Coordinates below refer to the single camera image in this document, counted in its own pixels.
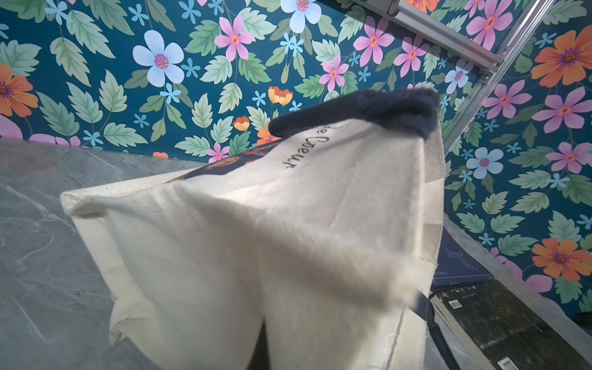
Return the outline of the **dark striped book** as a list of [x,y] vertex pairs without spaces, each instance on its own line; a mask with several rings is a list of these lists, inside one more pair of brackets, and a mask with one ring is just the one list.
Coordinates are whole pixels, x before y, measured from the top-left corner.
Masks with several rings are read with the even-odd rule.
[[591,364],[498,281],[434,294],[442,320],[482,369],[590,369]]

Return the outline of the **navy book yellow label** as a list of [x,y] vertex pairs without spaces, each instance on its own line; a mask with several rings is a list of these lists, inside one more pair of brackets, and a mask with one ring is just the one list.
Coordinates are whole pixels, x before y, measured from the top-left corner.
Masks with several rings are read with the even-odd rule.
[[494,279],[495,277],[471,257],[443,228],[436,273],[431,287],[432,292],[478,285],[491,282]]

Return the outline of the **cream canvas tote bag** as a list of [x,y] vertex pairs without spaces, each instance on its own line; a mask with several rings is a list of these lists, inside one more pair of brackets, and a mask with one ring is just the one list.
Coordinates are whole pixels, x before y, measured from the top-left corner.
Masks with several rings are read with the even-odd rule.
[[421,369],[443,224],[439,94],[360,90],[273,143],[61,196],[109,340],[163,369]]

